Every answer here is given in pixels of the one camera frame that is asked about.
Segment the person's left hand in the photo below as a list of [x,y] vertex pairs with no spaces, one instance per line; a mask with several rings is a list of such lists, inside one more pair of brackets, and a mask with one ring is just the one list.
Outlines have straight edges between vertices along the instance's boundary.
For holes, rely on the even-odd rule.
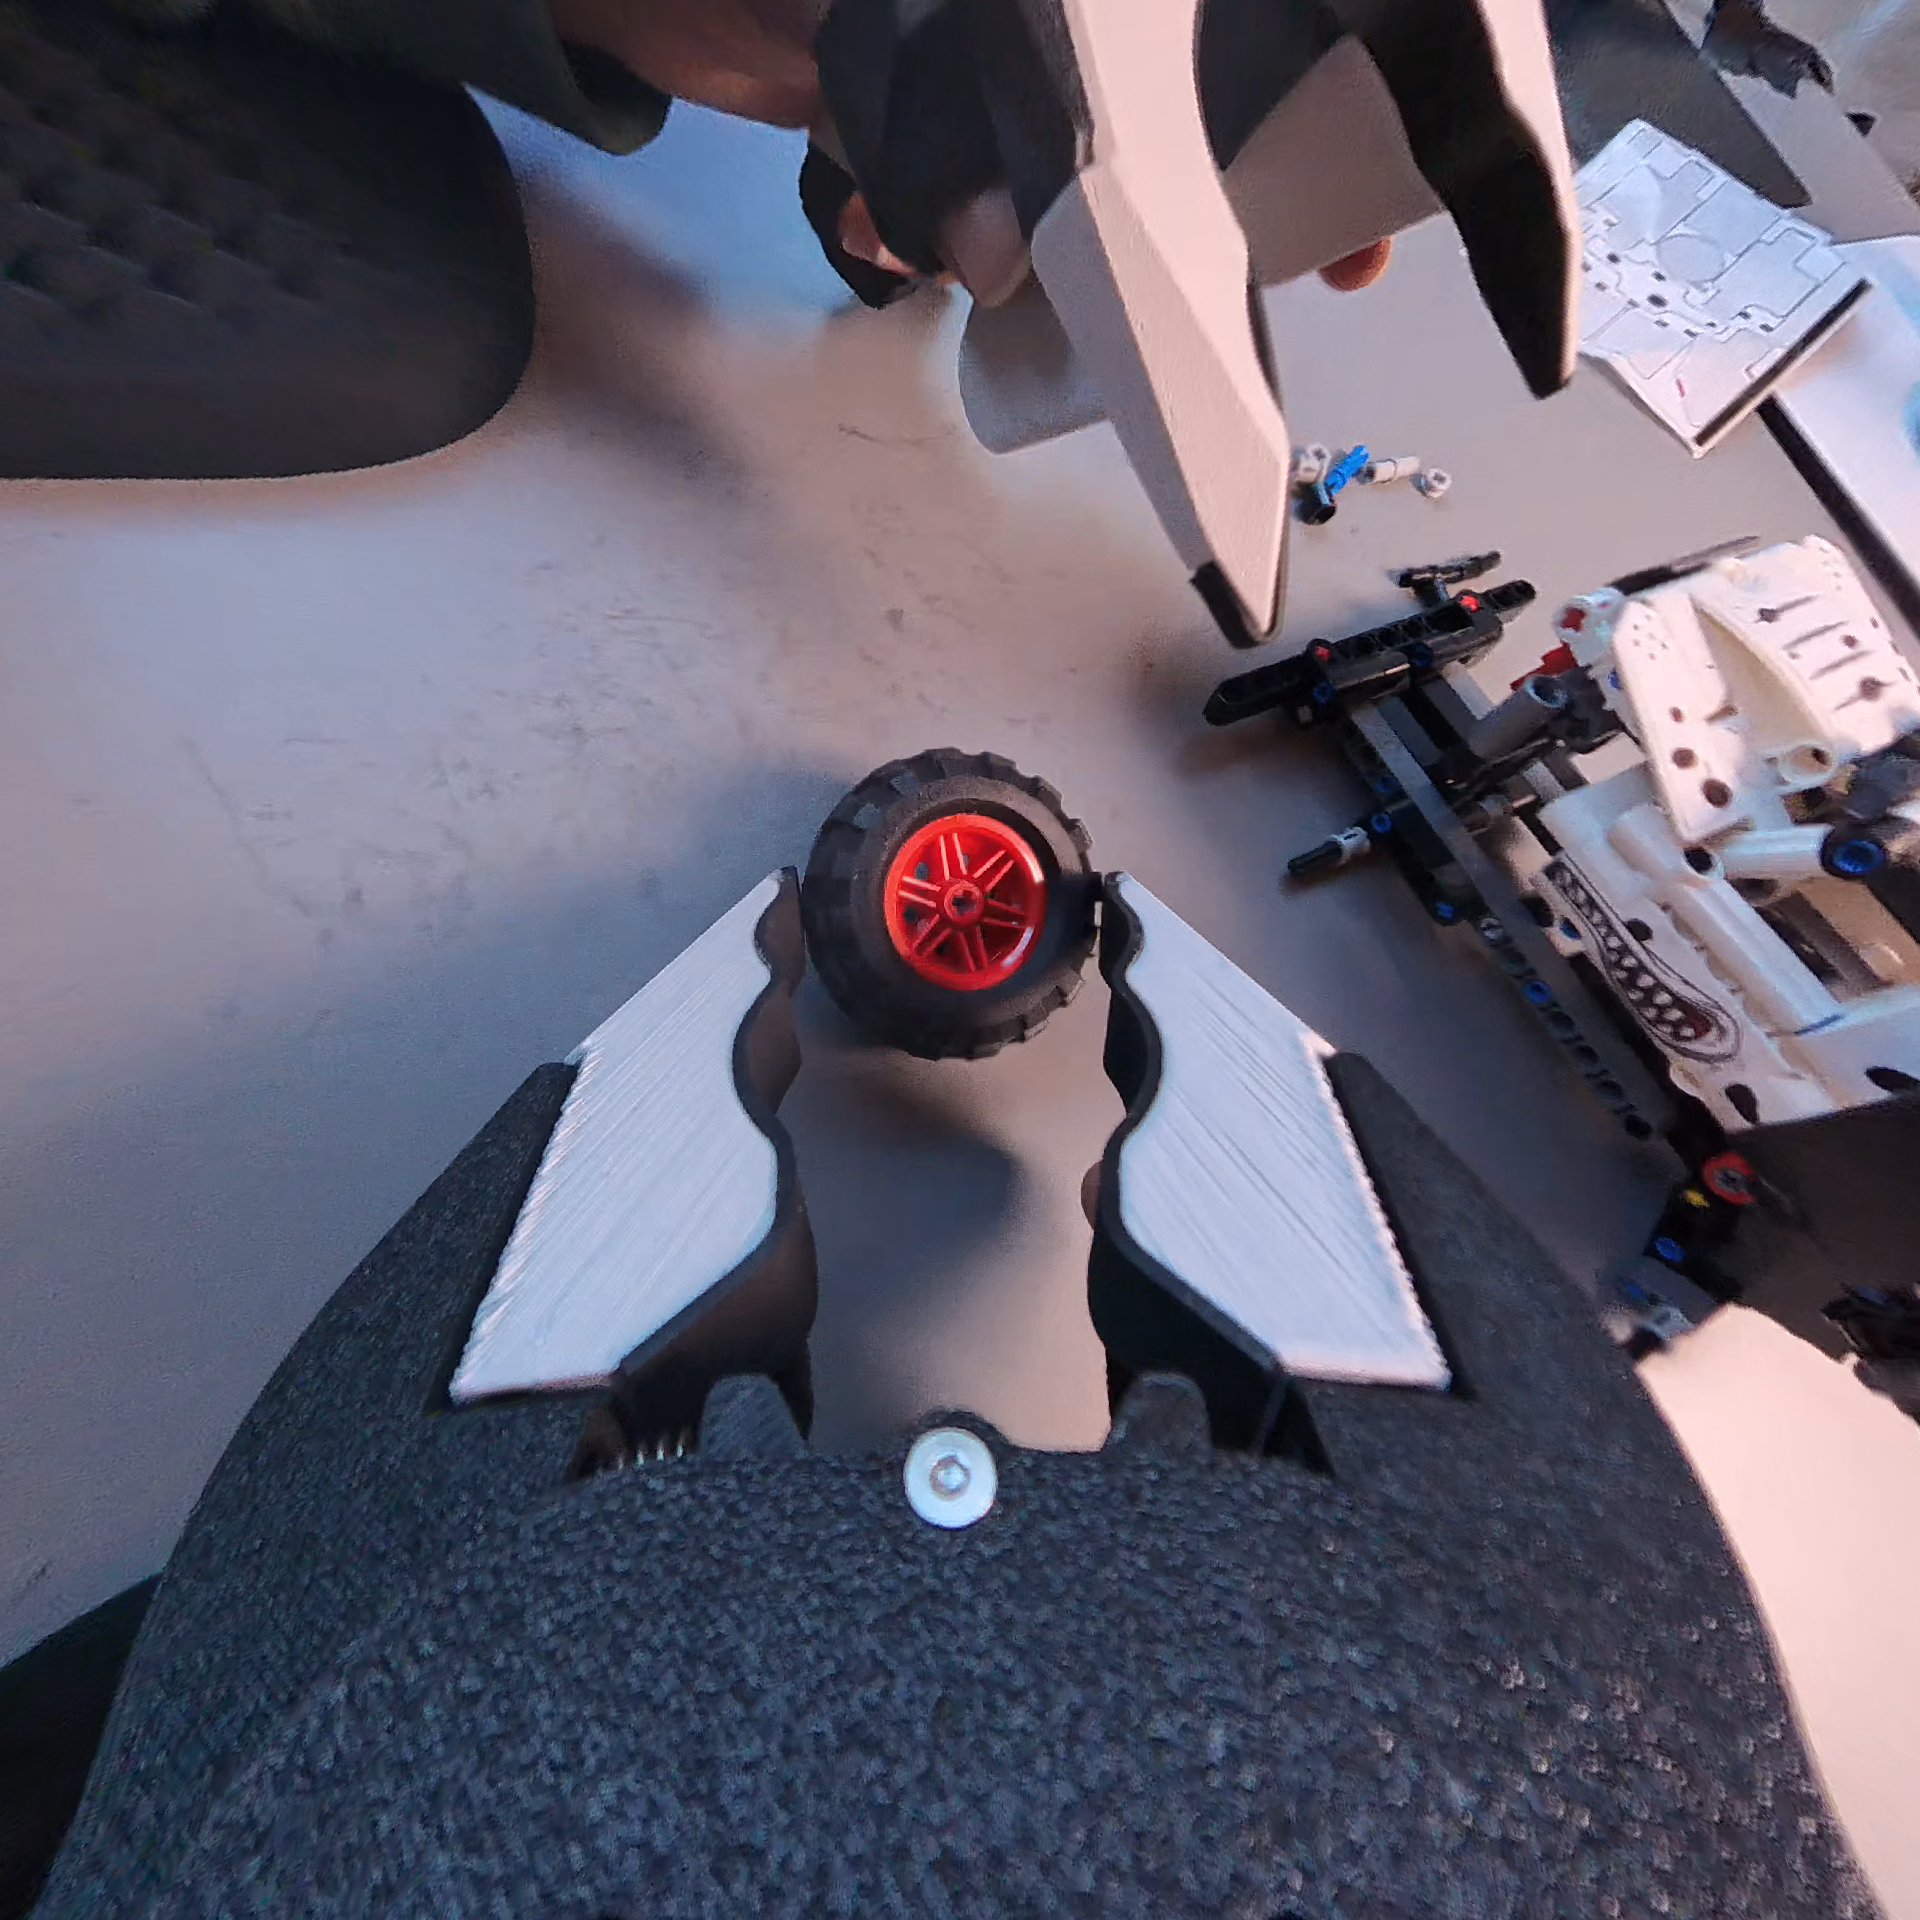
[[[813,42],[827,3],[550,3],[563,42],[590,47],[662,95],[773,129],[801,129],[841,160]],[[1031,275],[1017,211],[994,185],[943,217],[941,276],[1002,305]]]

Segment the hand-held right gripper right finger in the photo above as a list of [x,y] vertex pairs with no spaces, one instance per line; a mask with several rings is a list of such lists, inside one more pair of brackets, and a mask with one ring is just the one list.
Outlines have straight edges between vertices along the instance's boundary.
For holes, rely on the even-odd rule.
[[1088,1307],[1131,1375],[1447,1393],[1449,1360],[1338,1106],[1331,1048],[1126,874],[1102,886],[1103,1067]]

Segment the red toy wheel hub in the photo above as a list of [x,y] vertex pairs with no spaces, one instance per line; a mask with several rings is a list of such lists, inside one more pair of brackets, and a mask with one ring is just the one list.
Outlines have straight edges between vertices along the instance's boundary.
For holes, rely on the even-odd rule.
[[881,875],[880,912],[913,978],[978,994],[1005,985],[1033,955],[1048,886],[1015,826],[961,810],[904,836]]

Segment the white toy brick truck model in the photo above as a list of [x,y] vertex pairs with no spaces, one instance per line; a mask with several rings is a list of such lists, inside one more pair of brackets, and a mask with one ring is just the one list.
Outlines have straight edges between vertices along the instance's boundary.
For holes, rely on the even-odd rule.
[[1389,857],[1473,928],[1582,1086],[1680,1183],[1616,1340],[1762,1313],[1917,1408],[1915,673],[1818,538],[1725,543],[1530,609],[1494,552],[1401,567],[1409,612],[1215,683],[1205,720],[1328,735],[1366,802],[1291,880]]

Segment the cluster of small toy pins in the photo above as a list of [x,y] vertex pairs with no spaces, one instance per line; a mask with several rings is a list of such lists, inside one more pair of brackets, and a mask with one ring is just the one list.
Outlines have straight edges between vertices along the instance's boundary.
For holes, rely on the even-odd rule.
[[1336,514],[1344,491],[1409,486],[1414,494],[1438,502],[1450,491],[1454,475],[1416,455],[1384,457],[1361,444],[1353,448],[1302,444],[1291,450],[1288,482],[1296,519],[1321,526]]

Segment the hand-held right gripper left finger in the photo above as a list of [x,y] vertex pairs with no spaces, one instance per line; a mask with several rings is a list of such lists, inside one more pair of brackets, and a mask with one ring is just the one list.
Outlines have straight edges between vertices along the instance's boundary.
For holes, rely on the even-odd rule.
[[798,875],[773,874],[566,1056],[449,1401],[631,1380],[696,1403],[803,1366],[817,1272],[779,1120],[803,962]]

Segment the white sticker sheet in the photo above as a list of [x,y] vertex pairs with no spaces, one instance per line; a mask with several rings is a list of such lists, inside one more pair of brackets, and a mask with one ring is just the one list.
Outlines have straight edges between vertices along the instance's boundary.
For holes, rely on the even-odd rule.
[[1575,198],[1577,351],[1696,457],[1872,290],[1822,228],[1641,119],[1577,169]]

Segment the white booklet stand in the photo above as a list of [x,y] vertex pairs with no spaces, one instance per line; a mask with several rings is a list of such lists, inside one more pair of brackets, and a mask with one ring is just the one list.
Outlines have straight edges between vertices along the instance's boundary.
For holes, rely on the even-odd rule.
[[1760,417],[1907,627],[1917,624],[1917,239],[1841,246],[1855,315]]

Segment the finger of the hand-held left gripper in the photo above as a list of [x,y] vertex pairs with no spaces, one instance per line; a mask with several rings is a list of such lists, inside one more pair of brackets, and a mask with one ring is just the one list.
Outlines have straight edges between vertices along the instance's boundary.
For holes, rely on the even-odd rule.
[[1065,3],[1085,96],[1031,256],[1160,529],[1231,646],[1267,641],[1288,435],[1194,95],[1194,3]]
[[1438,193],[1521,380],[1558,394],[1577,338],[1577,207],[1571,160],[1536,3],[1431,6],[1447,34],[1449,99]]

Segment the black toy tire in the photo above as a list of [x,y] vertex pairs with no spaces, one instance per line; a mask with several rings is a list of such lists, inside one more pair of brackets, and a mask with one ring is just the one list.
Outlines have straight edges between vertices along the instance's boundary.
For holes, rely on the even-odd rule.
[[[913,978],[880,912],[880,882],[904,836],[961,810],[1015,826],[1047,878],[1033,955],[1005,985],[978,994]],[[800,910],[810,967],[862,1033],[923,1060],[982,1060],[1031,1040],[1078,994],[1096,892],[1088,830],[1050,784],[995,754],[935,751],[881,763],[834,804],[809,852]]]

